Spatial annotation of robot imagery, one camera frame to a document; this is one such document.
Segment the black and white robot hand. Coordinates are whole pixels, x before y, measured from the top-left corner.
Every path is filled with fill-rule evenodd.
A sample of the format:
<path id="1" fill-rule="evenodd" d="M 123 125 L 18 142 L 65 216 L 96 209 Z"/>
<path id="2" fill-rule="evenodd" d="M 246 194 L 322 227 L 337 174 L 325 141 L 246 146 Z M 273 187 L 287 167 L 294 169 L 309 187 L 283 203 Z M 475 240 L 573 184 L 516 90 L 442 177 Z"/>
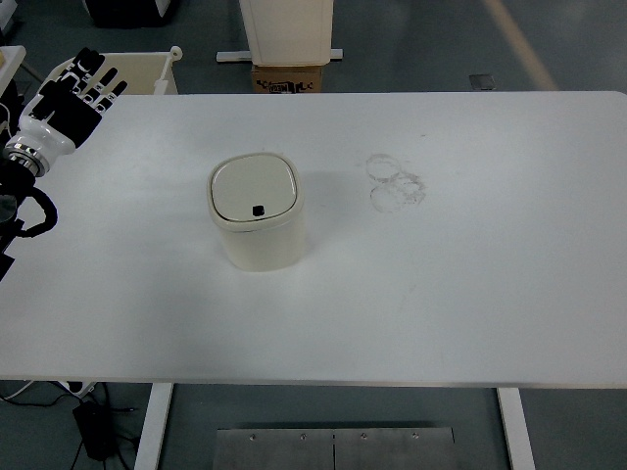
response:
<path id="1" fill-rule="evenodd" d="M 44 82 L 3 149 L 2 167 L 41 177 L 56 159 L 85 143 L 127 87 L 118 69 L 105 70 L 104 63 L 104 55 L 84 48 L 57 77 Z"/>

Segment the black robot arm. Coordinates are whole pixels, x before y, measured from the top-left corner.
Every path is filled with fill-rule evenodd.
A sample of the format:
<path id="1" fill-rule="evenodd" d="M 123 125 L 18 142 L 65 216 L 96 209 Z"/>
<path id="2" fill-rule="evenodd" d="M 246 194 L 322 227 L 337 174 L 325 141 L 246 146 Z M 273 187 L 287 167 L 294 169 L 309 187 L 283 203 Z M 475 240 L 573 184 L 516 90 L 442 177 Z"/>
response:
<path id="1" fill-rule="evenodd" d="M 45 119 L 32 112 L 44 98 L 40 89 L 24 107 L 19 119 L 20 129 L 3 143 L 1 150 L 1 274 L 6 275 L 15 259 L 6 254 L 17 238 L 34 238 L 57 223 L 54 203 L 39 188 L 35 180 L 44 176 L 52 159 L 44 154 L 44 138 L 49 135 Z M 19 218 L 19 209 L 27 199 L 34 200 L 44 213 L 44 220 L 26 228 Z"/>

